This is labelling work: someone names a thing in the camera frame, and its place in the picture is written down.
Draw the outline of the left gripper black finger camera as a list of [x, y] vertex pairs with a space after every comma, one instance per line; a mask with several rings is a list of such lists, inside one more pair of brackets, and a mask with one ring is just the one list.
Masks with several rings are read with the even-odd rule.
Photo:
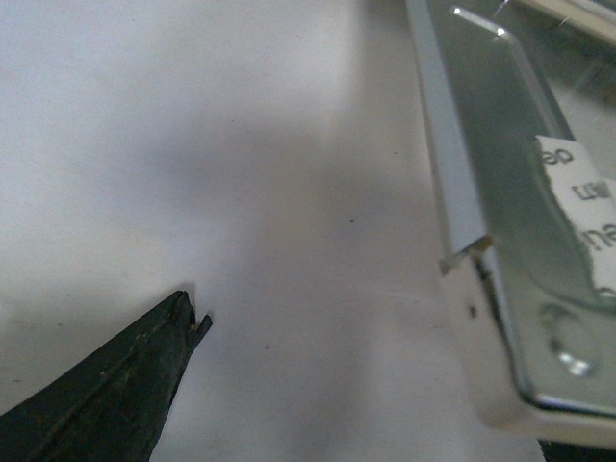
[[147, 461], [213, 325], [177, 291], [1, 417], [4, 461]]

